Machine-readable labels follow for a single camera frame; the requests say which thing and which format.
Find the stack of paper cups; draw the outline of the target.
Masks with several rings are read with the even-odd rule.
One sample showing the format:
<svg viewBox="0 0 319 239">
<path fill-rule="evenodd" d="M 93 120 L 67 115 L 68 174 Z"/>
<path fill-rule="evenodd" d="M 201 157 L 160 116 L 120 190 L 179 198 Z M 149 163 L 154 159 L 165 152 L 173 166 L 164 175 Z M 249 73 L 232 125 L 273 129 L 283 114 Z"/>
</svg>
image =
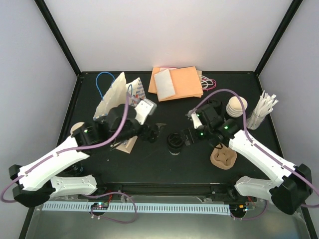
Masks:
<svg viewBox="0 0 319 239">
<path fill-rule="evenodd" d="M 247 101 L 243 97 L 240 97 L 240 99 L 243 103 L 244 109 L 242 108 L 242 105 L 236 96 L 230 98 L 229 102 L 226 105 L 226 113 L 229 116 L 233 118 L 238 118 L 241 115 L 243 115 L 243 112 L 247 109 Z"/>
</svg>

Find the brown cardboard cup carrier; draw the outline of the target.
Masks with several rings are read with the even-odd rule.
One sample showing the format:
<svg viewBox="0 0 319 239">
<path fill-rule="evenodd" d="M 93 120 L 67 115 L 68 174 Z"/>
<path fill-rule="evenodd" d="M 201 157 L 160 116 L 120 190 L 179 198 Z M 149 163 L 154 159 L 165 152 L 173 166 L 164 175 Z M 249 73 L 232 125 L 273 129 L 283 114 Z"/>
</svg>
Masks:
<svg viewBox="0 0 319 239">
<path fill-rule="evenodd" d="M 211 156 L 211 163 L 223 170 L 229 170 L 232 168 L 236 162 L 237 153 L 229 147 L 226 147 L 224 144 L 217 145 Z"/>
</svg>

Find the blue checkered paper bag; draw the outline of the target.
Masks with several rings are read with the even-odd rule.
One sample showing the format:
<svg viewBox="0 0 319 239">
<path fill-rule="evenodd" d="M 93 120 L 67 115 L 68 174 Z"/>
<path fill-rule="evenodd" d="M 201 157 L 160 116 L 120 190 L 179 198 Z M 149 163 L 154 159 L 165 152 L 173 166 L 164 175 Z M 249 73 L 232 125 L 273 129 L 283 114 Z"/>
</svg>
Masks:
<svg viewBox="0 0 319 239">
<path fill-rule="evenodd" d="M 128 92 L 132 97 L 141 100 L 146 98 L 140 77 L 136 78 L 130 83 L 127 83 L 125 73 L 122 72 L 111 83 L 111 87 L 102 96 L 100 103 L 96 107 L 93 120 L 101 120 L 101 117 L 106 116 L 111 108 L 117 107 L 120 104 L 124 104 L 126 92 Z M 129 106 L 136 107 L 137 104 L 137 101 L 133 100 L 132 98 L 129 99 Z M 137 139 L 138 137 L 134 136 L 128 140 L 125 140 L 122 144 L 117 146 L 116 149 L 125 153 L 131 153 Z"/>
</svg>

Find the black sleeved paper cup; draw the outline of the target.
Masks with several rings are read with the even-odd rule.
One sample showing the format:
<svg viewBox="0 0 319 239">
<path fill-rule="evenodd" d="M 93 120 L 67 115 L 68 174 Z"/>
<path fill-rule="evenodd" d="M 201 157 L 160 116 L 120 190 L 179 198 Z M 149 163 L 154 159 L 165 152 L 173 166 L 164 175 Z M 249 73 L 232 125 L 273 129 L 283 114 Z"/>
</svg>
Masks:
<svg viewBox="0 0 319 239">
<path fill-rule="evenodd" d="M 172 147 L 168 146 L 168 151 L 170 152 L 171 155 L 177 156 L 181 153 L 183 146 L 180 147 Z"/>
</svg>

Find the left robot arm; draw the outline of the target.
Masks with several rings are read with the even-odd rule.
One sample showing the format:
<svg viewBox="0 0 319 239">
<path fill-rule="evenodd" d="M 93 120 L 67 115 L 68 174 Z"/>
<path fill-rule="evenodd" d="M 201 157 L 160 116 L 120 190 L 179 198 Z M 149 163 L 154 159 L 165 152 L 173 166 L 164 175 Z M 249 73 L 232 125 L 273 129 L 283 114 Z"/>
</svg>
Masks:
<svg viewBox="0 0 319 239">
<path fill-rule="evenodd" d="M 161 125 L 148 125 L 146 121 L 156 108 L 157 105 L 149 100 L 142 100 L 135 107 L 127 103 L 113 107 L 105 116 L 79 126 L 58 147 L 35 162 L 26 166 L 12 165 L 9 175 L 15 184 L 13 199 L 6 200 L 2 192 L 1 201 L 18 202 L 31 208 L 52 198 L 74 194 L 103 198 L 107 186 L 93 175 L 76 173 L 75 168 L 80 161 L 88 159 L 108 144 L 135 136 L 154 142 Z"/>
</svg>

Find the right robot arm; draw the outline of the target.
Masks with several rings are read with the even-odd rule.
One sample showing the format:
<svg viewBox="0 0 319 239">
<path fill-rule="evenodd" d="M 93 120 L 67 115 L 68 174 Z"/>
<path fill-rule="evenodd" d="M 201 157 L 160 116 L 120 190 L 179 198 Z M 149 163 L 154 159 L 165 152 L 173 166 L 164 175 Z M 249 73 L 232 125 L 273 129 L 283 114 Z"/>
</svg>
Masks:
<svg viewBox="0 0 319 239">
<path fill-rule="evenodd" d="M 296 166 L 285 160 L 252 135 L 240 129 L 233 119 L 224 120 L 212 104 L 205 104 L 187 113 L 193 126 L 183 132 L 187 145 L 207 140 L 212 146 L 223 146 L 241 154 L 268 178 L 242 176 L 227 187 L 227 196 L 237 201 L 243 196 L 267 200 L 280 211 L 292 215 L 312 194 L 312 173 L 304 164 Z"/>
</svg>

